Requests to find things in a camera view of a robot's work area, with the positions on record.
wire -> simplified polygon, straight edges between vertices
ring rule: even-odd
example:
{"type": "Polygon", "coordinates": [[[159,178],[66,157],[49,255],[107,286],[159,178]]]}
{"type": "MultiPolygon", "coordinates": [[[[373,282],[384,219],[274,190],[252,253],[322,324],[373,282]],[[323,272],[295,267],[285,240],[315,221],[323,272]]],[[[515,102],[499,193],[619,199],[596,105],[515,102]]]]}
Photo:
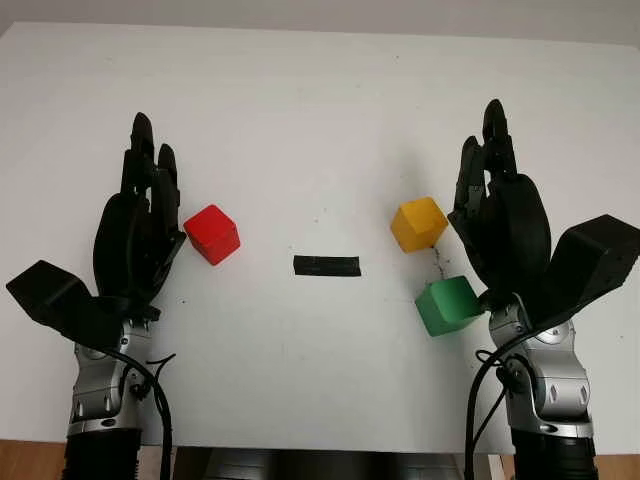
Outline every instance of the wire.
{"type": "Polygon", "coordinates": [[[536,335],[541,334],[549,327],[546,328],[538,328],[531,332],[523,333],[522,335],[518,335],[517,337],[512,338],[507,343],[498,347],[495,352],[490,354],[483,362],[475,377],[473,378],[473,382],[471,383],[471,390],[469,391],[469,400],[467,402],[467,419],[466,419],[466,431],[465,431],[465,445],[464,445],[464,478],[465,480],[474,480],[474,472],[473,472],[473,451],[475,450],[475,435],[473,433],[474,430],[474,420],[476,414],[476,401],[478,399],[478,391],[480,390],[480,385],[484,380],[484,377],[487,375],[487,372],[494,364],[499,361],[509,350],[518,346],[520,343],[528,340],[531,337],[535,337],[536,335]]]}
{"type": "Polygon", "coordinates": [[[156,375],[152,374],[144,365],[139,363],[137,360],[116,350],[106,348],[100,351],[115,358],[116,360],[120,360],[121,362],[126,363],[131,368],[136,369],[145,378],[145,381],[149,382],[149,384],[152,386],[154,398],[156,400],[156,407],[158,408],[158,413],[160,414],[160,419],[162,420],[162,457],[160,461],[160,480],[170,480],[171,447],[173,443],[171,435],[171,412],[169,411],[169,402],[167,402],[167,397],[164,394],[164,390],[162,390],[162,387],[158,382],[158,372],[156,372],[156,375]]]}
{"type": "MultiPolygon", "coordinates": [[[[176,356],[175,353],[172,353],[171,355],[161,359],[161,360],[153,360],[153,361],[149,361],[147,360],[147,365],[159,365],[158,368],[156,369],[156,374],[155,374],[155,379],[156,382],[159,383],[160,381],[160,372],[162,371],[162,369],[164,368],[164,366],[169,363],[169,361],[171,361],[174,357],[176,356]]],[[[162,404],[158,399],[158,392],[156,391],[156,389],[153,389],[153,400],[156,403],[156,408],[158,409],[158,412],[160,412],[162,410],[162,404]]]]}
{"type": "Polygon", "coordinates": [[[487,416],[484,417],[484,420],[482,421],[482,424],[480,425],[480,428],[478,428],[478,431],[476,432],[476,436],[473,437],[473,449],[474,450],[476,448],[476,445],[478,444],[478,440],[480,440],[480,435],[482,435],[482,432],[484,432],[484,429],[487,428],[487,425],[489,424],[489,420],[491,420],[491,417],[493,417],[493,414],[496,413],[496,410],[500,406],[500,403],[502,402],[502,399],[504,398],[504,396],[506,394],[507,394],[507,388],[503,387],[502,388],[502,392],[500,392],[500,395],[498,395],[498,399],[493,404],[493,407],[491,407],[491,410],[489,410],[489,413],[487,413],[487,416]]]}

metal robotic arm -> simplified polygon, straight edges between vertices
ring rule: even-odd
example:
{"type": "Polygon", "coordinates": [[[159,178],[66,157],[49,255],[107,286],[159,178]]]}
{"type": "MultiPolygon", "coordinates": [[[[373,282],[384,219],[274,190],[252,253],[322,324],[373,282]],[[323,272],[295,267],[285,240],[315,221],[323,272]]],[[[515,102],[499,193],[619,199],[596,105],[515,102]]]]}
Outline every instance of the metal robotic arm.
{"type": "Polygon", "coordinates": [[[568,229],[551,256],[551,236],[533,181],[517,172],[498,100],[487,106],[484,145],[462,149],[449,219],[487,286],[497,350],[469,396],[465,478],[473,479],[475,400],[496,362],[506,389],[518,480],[597,479],[589,382],[575,356],[572,317],[623,284],[640,253],[640,230],[603,215],[568,229]],[[491,181],[485,185],[485,171],[491,181]]]}
{"type": "Polygon", "coordinates": [[[178,229],[179,204],[173,151],[162,145],[154,163],[151,122],[138,113],[120,192],[107,202],[94,243],[99,295],[91,296],[80,279],[43,260],[7,284],[33,320],[76,342],[79,373],[65,480],[136,478],[142,433],[138,404],[151,389],[163,423],[161,479],[169,479],[171,416],[158,383],[163,363],[155,375],[144,363],[150,324],[160,315],[150,302],[186,238],[178,229]]]}

